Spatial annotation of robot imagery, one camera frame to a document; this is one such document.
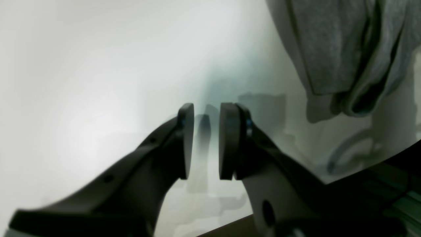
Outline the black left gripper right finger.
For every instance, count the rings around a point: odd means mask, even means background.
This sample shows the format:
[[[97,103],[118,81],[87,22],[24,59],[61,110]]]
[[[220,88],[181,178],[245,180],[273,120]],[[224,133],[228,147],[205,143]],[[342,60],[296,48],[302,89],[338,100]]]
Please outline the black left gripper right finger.
[[[238,103],[220,105],[219,176],[242,181],[262,237],[406,237],[352,187],[325,185],[283,153]]]

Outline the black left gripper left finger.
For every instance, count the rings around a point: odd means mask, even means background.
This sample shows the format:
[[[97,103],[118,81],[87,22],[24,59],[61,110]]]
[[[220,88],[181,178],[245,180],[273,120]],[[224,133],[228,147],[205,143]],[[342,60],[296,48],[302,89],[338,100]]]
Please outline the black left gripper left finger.
[[[164,198],[191,165],[194,105],[156,128],[134,151],[72,195],[17,210],[9,237],[152,237]]]

